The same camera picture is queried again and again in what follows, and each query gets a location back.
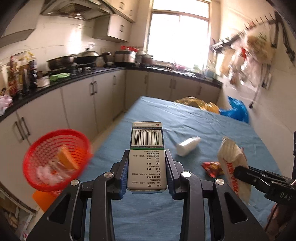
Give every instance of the green cloth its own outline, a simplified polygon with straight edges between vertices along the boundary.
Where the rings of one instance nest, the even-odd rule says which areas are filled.
[[[70,73],[55,74],[50,77],[50,81],[56,81],[57,79],[66,78],[69,76],[70,76]]]

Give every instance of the black countertop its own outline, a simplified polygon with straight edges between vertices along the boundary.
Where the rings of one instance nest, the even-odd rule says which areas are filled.
[[[197,77],[187,76],[184,74],[179,74],[179,73],[170,72],[170,71],[162,71],[162,70],[142,68],[142,67],[115,67],[115,68],[110,68],[110,67],[100,68],[100,67],[98,67],[98,68],[95,68],[94,70],[89,71],[89,72],[77,73],[75,75],[71,75],[69,77],[62,78],[60,80],[51,82],[49,86],[38,88],[36,91],[30,92],[26,96],[20,96],[18,99],[14,99],[12,105],[6,109],[4,115],[0,116],[0,122],[2,120],[4,120],[7,116],[9,116],[11,113],[15,112],[17,109],[22,107],[23,105],[27,104],[28,102],[30,102],[30,101],[38,98],[39,96],[44,95],[54,89],[60,88],[64,85],[68,85],[68,84],[76,82],[76,81],[79,81],[81,79],[85,79],[87,77],[91,77],[91,76],[103,74],[103,73],[108,73],[108,72],[113,72],[113,71],[117,71],[117,70],[122,70],[122,69],[132,69],[132,70],[140,70],[140,71],[173,75],[173,76],[178,76],[178,77],[182,77],[182,78],[186,78],[186,79],[192,79],[192,80],[195,80],[195,81],[198,81],[201,83],[206,83],[206,84],[215,86],[217,88],[222,88],[222,82],[220,82],[218,80],[213,80],[211,82],[211,81],[206,80],[203,77],[197,78]]]

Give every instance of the barcode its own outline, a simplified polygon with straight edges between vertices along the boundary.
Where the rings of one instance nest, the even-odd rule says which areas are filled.
[[[132,146],[162,146],[161,130],[133,130]]]

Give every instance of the blue gripper pad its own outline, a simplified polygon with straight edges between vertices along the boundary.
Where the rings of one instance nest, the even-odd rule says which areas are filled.
[[[169,191],[170,195],[172,196],[172,198],[174,198],[174,196],[176,195],[176,190],[174,187],[173,176],[170,171],[170,167],[168,165],[167,158],[165,159],[165,166],[166,166],[166,174],[167,174],[168,191]]]
[[[122,177],[120,180],[120,191],[119,196],[123,198],[124,194],[126,193],[126,188],[128,185],[128,161],[125,163],[125,167],[122,172]]]

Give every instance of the white plastic bottle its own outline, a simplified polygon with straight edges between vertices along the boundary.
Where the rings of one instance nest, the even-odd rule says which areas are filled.
[[[189,138],[179,144],[176,145],[177,154],[179,156],[186,156],[189,152],[191,152],[194,148],[196,148],[197,144],[200,143],[200,137],[192,137]]]

